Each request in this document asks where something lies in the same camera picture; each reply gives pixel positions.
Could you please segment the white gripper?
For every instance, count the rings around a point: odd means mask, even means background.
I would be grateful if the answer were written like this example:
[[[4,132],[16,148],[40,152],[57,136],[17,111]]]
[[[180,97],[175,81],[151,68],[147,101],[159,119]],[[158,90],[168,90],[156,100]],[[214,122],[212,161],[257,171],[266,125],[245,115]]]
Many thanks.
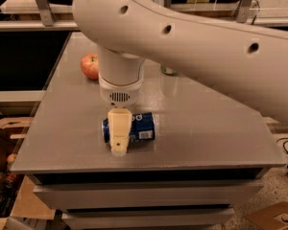
[[[127,85],[118,85],[99,76],[100,94],[102,99],[113,106],[108,113],[108,130],[111,153],[124,156],[130,141],[132,113],[124,106],[135,104],[140,95],[144,77]]]

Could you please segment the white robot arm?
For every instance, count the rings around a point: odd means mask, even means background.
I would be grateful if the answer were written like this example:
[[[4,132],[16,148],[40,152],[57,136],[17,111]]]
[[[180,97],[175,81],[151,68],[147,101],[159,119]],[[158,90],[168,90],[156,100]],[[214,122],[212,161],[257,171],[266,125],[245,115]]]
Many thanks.
[[[151,0],[73,0],[98,46],[101,93],[136,99],[148,58],[288,126],[288,32],[171,11]]]

